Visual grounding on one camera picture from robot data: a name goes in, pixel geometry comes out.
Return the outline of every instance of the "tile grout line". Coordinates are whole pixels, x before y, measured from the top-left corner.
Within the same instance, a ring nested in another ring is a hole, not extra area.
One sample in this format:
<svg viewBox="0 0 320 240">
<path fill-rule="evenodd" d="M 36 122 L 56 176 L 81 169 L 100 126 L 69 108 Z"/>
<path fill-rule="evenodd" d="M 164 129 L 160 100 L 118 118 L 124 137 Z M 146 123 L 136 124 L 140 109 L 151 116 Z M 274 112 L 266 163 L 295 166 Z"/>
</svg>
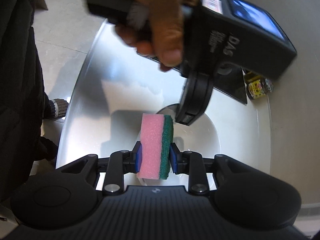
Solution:
<svg viewBox="0 0 320 240">
<path fill-rule="evenodd" d="M 49 42 L 45 42 L 45 41 L 39 41 L 39 42 L 47 43 L 47 44 L 54 45 L 54 46 L 59 46 L 59 47 L 66 48 L 66 49 L 71 49 L 71 48 L 68 48 L 68 47 L 64 47 L 64 46 L 61 46 L 61 45 L 57 45 L 57 44 L 53 44 L 53 43 L 49 43 Z M 74 50 L 74 51 L 78 51 L 78 52 L 87 54 L 87 53 L 85 53 L 85 52 L 83 52 L 83 51 L 79 51 L 79 50 L 76 50 L 76 49 L 71 49 L 71 50 Z"/>
</svg>

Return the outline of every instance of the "pink sponge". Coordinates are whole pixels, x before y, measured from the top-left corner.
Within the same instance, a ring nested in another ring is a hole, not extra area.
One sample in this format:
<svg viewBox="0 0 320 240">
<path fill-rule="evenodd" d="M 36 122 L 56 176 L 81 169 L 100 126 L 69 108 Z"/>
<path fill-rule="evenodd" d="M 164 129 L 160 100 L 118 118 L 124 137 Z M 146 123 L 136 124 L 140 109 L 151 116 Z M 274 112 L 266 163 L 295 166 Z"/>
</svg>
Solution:
<svg viewBox="0 0 320 240">
<path fill-rule="evenodd" d="M 138 178 L 167 179 L 172 138 L 173 123 L 169 115 L 143 114 L 140 134 L 142 161 Z"/>
</svg>

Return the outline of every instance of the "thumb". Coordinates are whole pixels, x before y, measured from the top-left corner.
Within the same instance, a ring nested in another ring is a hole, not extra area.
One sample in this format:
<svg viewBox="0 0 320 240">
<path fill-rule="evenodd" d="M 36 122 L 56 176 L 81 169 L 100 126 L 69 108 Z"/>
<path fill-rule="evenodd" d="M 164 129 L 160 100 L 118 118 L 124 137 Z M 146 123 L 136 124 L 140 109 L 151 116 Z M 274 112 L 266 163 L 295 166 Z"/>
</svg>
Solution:
<svg viewBox="0 0 320 240">
<path fill-rule="evenodd" d="M 183 17 L 180 0 L 160 0 L 150 5 L 149 21 L 156 56 L 168 67 L 182 61 Z"/>
</svg>

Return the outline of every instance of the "human hand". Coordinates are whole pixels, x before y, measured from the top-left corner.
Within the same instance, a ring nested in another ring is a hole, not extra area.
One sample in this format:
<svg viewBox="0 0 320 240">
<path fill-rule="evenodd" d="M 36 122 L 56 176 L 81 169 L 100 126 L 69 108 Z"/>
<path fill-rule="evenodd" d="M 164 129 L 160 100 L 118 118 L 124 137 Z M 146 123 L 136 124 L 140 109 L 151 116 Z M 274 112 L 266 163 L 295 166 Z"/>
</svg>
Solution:
<svg viewBox="0 0 320 240">
<path fill-rule="evenodd" d="M 149 8 L 152 42 L 137 41 L 137 33 L 117 25 L 116 33 L 129 46 L 144 56 L 157 56 L 160 69 L 168 71 L 181 63 L 183 52 L 183 16 L 181 4 L 196 5 L 198 0 L 136 0 Z"/>
</svg>

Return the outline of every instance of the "device screen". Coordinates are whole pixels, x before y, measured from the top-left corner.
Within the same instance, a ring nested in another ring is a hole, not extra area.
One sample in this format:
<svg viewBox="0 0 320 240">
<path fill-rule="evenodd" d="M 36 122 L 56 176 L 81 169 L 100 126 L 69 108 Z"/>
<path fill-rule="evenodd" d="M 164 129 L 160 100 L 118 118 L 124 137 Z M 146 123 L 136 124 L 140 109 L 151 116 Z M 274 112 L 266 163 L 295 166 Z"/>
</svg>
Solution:
<svg viewBox="0 0 320 240">
<path fill-rule="evenodd" d="M 253 7 L 250 4 L 247 4 L 241 0 L 232 0 L 232 9 L 233 14 L 239 18 L 242 18 L 250 23 L 257 25 L 260 28 L 265 29 L 266 31 L 272 33 L 284 40 L 279 29 L 270 19 L 270 17 L 262 10 Z"/>
</svg>

